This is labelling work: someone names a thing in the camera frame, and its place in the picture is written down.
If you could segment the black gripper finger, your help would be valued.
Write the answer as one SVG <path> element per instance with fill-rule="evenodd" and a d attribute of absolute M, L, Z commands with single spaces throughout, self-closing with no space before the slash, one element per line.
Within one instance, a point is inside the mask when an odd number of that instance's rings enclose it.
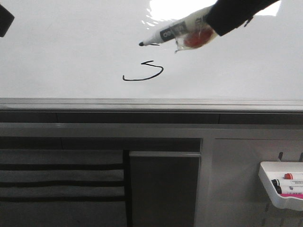
<path fill-rule="evenodd" d="M 14 16 L 2 5 L 0 6 L 0 36 L 4 37 L 10 28 Z"/>
<path fill-rule="evenodd" d="M 276 0 L 218 0 L 205 17 L 206 23 L 223 36 L 250 22 L 254 15 L 276 3 Z"/>

